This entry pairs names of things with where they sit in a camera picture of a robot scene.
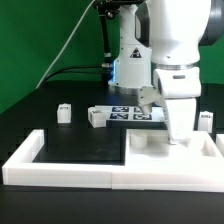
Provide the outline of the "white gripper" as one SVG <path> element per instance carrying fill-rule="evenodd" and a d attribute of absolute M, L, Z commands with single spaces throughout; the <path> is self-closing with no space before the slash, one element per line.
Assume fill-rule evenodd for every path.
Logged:
<path fill-rule="evenodd" d="M 200 69 L 155 69 L 153 84 L 161 94 L 169 143 L 191 138 L 195 124 L 196 98 L 201 95 Z"/>

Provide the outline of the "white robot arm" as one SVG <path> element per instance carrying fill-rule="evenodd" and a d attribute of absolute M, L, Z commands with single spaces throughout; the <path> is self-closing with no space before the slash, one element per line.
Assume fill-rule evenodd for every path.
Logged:
<path fill-rule="evenodd" d="M 201 46 L 224 36 L 224 0 L 143 0 L 120 7 L 120 52 L 109 88 L 164 110 L 169 141 L 188 140 L 201 95 Z"/>

